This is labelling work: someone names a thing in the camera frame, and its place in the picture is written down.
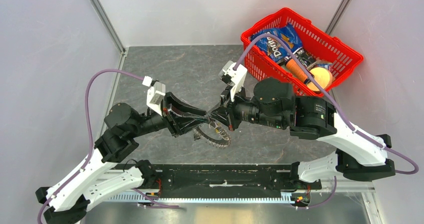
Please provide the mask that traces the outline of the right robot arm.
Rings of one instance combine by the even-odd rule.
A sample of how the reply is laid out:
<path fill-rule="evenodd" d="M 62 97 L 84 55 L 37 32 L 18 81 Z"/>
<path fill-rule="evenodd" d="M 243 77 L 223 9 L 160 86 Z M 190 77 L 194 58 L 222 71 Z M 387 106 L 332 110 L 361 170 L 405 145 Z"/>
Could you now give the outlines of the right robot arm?
<path fill-rule="evenodd" d="M 385 147 L 389 135 L 360 136 L 342 121 L 335 107 L 317 96 L 296 96 L 291 84 L 267 78 L 257 83 L 253 97 L 242 89 L 231 97 L 230 87 L 208 115 L 231 131 L 241 122 L 289 130 L 291 136 L 333 145 L 331 154 L 291 166 L 289 184 L 300 189 L 307 183 L 342 174 L 354 181 L 370 182 L 395 175 L 395 164 Z"/>

